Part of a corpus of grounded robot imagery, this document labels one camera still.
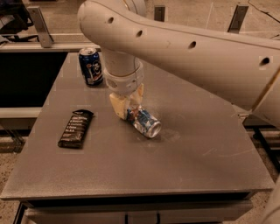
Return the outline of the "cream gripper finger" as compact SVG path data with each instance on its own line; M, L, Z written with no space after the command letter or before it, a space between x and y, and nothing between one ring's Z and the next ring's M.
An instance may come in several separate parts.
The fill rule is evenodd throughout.
M139 87L137 88L136 91L134 91L131 95L130 95L130 102L129 102L129 106L131 108L137 108L142 104L142 100L143 100L143 95L144 95L144 84L141 83L139 85Z
M112 93L109 99L116 115L125 120L128 114L127 110L130 105L130 98L127 95Z

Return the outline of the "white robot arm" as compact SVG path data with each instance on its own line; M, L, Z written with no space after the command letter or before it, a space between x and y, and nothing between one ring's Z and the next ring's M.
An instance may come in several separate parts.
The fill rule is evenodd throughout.
M149 62L280 127L280 42L150 20L144 0L86 0L78 21L101 48L120 118L138 111Z

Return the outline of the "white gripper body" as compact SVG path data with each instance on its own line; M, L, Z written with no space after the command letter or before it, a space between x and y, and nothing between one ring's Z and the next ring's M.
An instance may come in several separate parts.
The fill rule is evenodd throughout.
M118 95L130 95L142 84L144 79L143 64L138 59L132 61L132 72L123 75L116 75L104 68L104 76L108 88Z

